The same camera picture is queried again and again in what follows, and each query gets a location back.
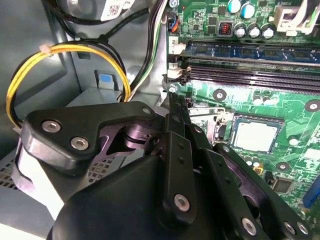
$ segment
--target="mounting hole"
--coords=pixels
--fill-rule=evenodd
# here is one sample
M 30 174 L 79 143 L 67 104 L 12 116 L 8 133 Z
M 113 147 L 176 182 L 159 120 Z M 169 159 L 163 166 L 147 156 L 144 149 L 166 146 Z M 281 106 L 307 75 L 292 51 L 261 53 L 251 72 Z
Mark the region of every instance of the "mounting hole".
M 142 108 L 142 111 L 146 114 L 151 114 L 151 111 L 148 108 Z
M 184 160 L 182 157 L 178 157 L 178 161 L 179 161 L 179 163 L 181 163 L 181 164 L 184 164 L 184 163 L 185 163 L 185 160 Z

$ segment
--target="blue slot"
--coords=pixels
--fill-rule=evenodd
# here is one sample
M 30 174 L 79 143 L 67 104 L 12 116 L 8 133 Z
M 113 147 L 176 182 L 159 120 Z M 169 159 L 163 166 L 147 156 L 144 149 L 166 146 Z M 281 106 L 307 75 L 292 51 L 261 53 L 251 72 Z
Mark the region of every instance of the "blue slot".
M 314 181 L 310 189 L 304 195 L 302 201 L 305 208 L 309 209 L 320 195 L 320 176 Z

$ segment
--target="chip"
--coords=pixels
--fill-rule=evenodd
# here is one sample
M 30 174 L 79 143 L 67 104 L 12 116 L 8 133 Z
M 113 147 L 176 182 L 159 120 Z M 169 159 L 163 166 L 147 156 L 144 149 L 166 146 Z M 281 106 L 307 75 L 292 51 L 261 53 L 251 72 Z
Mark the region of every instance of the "chip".
M 265 6 L 267 6 L 267 1 L 265 1 L 265 0 L 262 0 L 262 1 L 259 1 L 259 6 L 260 7 L 265 7 Z
M 224 15 L 226 13 L 226 9 L 227 9 L 226 6 L 219 6 L 218 7 L 218 14 L 219 15 Z
M 196 51 L 200 54 L 205 54 L 208 51 L 208 47 L 205 45 L 200 45 L 196 47 Z
M 291 54 L 296 60 L 310 60 L 310 54 L 306 52 L 292 51 Z
M 214 34 L 216 32 L 216 27 L 215 26 L 208 26 L 207 27 L 207 33 L 208 34 Z
M 267 58 L 278 58 L 279 52 L 275 50 L 263 50 L 264 56 Z
M 230 49 L 227 47 L 219 47 L 218 51 L 216 52 L 218 54 L 230 54 Z
M 268 154 L 283 124 L 282 118 L 236 113 L 230 144 L 242 150 Z
M 288 192 L 292 182 L 293 182 L 292 179 L 288 179 L 288 178 L 284 178 L 284 177 L 277 177 L 275 179 L 273 186 L 272 186 L 272 189 L 276 192 L 285 194 L 286 192 Z
M 260 23 L 260 22 L 262 22 L 264 19 L 265 19 L 265 18 L 264 18 L 263 16 L 258 16 L 258 17 L 256 18 L 256 21 L 257 21 L 257 23 Z
M 217 18 L 216 17 L 209 17 L 208 25 L 216 25 L 217 24 Z
M 241 49 L 241 55 L 243 56 L 253 56 L 254 55 L 254 50 L 253 49 L 248 49 L 248 48 L 243 48 Z

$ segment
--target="screw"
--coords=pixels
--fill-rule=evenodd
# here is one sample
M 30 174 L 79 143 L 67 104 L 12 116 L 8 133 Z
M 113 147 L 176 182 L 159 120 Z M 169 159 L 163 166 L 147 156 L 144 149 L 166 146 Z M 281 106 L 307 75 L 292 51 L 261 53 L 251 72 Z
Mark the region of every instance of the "screw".
M 180 209 L 182 212 L 187 212 L 190 209 L 190 203 L 188 199 L 182 194 L 176 194 L 174 196 L 174 204 Z
M 230 149 L 229 149 L 226 145 L 223 145 L 223 146 L 222 146 L 222 149 L 225 150 L 227 153 L 230 152 Z
M 175 86 L 170 86 L 170 87 L 169 87 L 169 92 L 170 92 L 170 93 L 173 93 L 173 94 L 174 94 L 176 91 L 177 91 L 177 87 L 175 87 Z
M 74 149 L 77 149 L 79 151 L 83 151 L 83 150 L 86 150 L 89 147 L 89 143 L 83 137 L 76 136 L 76 137 L 72 138 L 71 146 Z
M 242 226 L 251 236 L 255 236 L 257 234 L 257 229 L 252 221 L 250 221 L 246 217 L 242 218 L 241 221 L 242 221 Z
M 176 115 L 172 116 L 173 120 L 175 120 L 176 122 L 180 123 L 180 118 Z
M 151 112 L 148 108 L 142 108 L 142 111 L 144 111 L 146 114 L 151 114 Z
M 169 0 L 169 6 L 170 8 L 177 8 L 179 6 L 179 0 Z
M 313 103 L 310 105 L 310 109 L 315 110 L 318 107 L 317 104 Z
M 198 126 L 195 126 L 194 129 L 195 129 L 198 133 L 201 133 L 201 132 L 202 132 L 201 128 L 198 127 Z
M 300 229 L 301 232 L 303 232 L 305 235 L 308 235 L 309 232 L 308 232 L 308 229 L 305 227 L 305 225 L 303 225 L 301 222 L 297 222 L 296 223 Z
M 42 129 L 48 133 L 57 133 L 61 130 L 61 126 L 56 121 L 48 120 L 42 123 Z
M 216 97 L 217 97 L 218 99 L 222 99 L 223 94 L 219 92 L 219 93 L 216 95 Z
M 288 223 L 287 221 L 284 222 L 284 225 L 286 227 L 286 229 L 289 230 L 290 233 L 292 233 L 293 235 L 296 234 L 295 229 L 290 225 L 290 223 Z

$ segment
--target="green wire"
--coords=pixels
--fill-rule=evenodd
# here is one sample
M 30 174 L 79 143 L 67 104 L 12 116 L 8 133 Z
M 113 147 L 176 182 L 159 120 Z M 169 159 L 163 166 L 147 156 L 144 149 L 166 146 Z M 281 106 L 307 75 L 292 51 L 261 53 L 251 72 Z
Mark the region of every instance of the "green wire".
M 151 68 L 154 65 L 154 62 L 155 62 L 155 59 L 156 59 L 156 55 L 157 55 L 157 50 L 158 50 L 158 41 L 159 41 L 160 29 L 161 29 L 161 24 L 159 24 L 159 27 L 158 27 L 158 29 L 156 31 L 155 46 L 154 46 L 153 52 L 152 52 L 151 63 L 148 66 L 147 70 L 145 71 L 145 74 L 142 76 L 141 80 L 143 80 L 144 78 L 146 78 L 149 75 L 149 73 L 151 71 Z

